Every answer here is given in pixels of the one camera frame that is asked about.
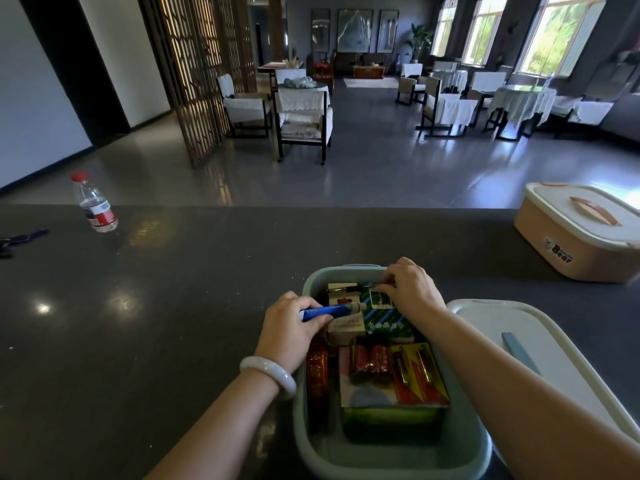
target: water bottle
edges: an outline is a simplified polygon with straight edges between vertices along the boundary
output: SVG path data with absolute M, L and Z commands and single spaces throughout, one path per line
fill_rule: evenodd
M 100 190 L 88 181 L 85 171 L 77 171 L 71 175 L 74 195 L 89 224 L 98 232 L 109 232 L 118 226 L 118 220 L 111 211 L 109 201 Z
M 551 85 L 551 81 L 554 79 L 554 74 L 549 74 L 549 77 L 547 78 L 547 80 L 545 81 L 545 83 L 542 85 L 543 89 L 548 89 L 549 86 Z

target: red bottle cap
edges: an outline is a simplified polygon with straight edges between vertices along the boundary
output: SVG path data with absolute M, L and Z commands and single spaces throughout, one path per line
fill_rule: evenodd
M 85 182 L 88 178 L 85 171 L 76 171 L 71 174 L 71 180 L 74 182 Z

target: storage box handle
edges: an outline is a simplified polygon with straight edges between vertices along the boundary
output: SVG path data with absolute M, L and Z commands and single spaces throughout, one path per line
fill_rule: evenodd
M 602 222 L 609 224 L 610 226 L 621 226 L 620 221 L 613 217 L 613 214 L 605 209 L 603 206 L 598 205 L 590 200 L 581 197 L 571 196 L 569 197 L 576 206 L 581 209 L 585 209 L 590 216 L 597 217 Z

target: bottle label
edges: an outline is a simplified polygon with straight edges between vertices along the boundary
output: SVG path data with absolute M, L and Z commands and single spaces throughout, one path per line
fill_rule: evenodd
M 84 215 L 93 227 L 103 227 L 112 224 L 116 220 L 116 216 L 111 211 L 109 201 L 105 200 L 100 205 L 93 207 L 84 207 Z

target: white bangle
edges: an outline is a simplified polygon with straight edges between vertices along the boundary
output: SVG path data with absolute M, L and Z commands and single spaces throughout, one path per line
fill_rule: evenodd
M 279 398 L 281 400 L 286 401 L 296 395 L 296 389 L 298 388 L 296 386 L 296 381 L 291 377 L 290 373 L 285 371 L 277 363 L 263 357 L 251 355 L 249 357 L 245 357 L 242 359 L 242 362 L 240 362 L 240 372 L 245 369 L 256 369 L 267 374 L 270 378 L 280 384 L 282 392 L 280 393 Z

